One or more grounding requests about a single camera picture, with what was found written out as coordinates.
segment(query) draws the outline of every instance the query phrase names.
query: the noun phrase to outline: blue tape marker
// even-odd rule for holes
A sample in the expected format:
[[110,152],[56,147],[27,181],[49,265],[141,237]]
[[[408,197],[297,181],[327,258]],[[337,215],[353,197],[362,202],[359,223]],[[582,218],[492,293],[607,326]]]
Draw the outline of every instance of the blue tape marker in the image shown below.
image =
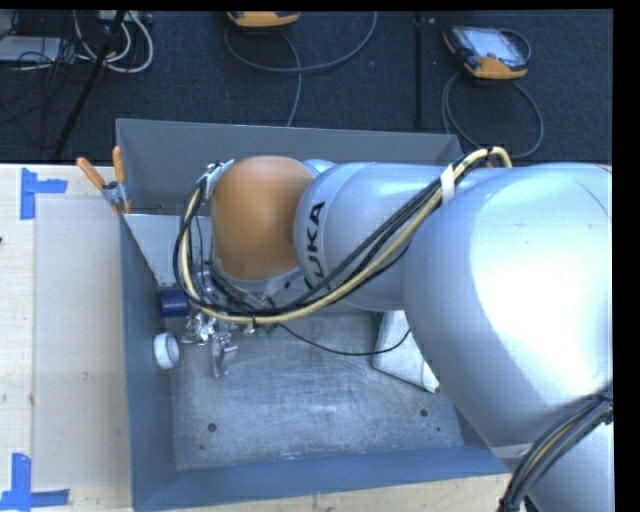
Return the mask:
[[33,219],[36,216],[36,194],[64,194],[66,190],[65,180],[38,181],[38,175],[35,172],[23,167],[20,219]]
[[0,510],[31,512],[32,507],[66,505],[69,489],[64,491],[31,492],[31,459],[22,453],[11,456],[11,490],[0,496]]

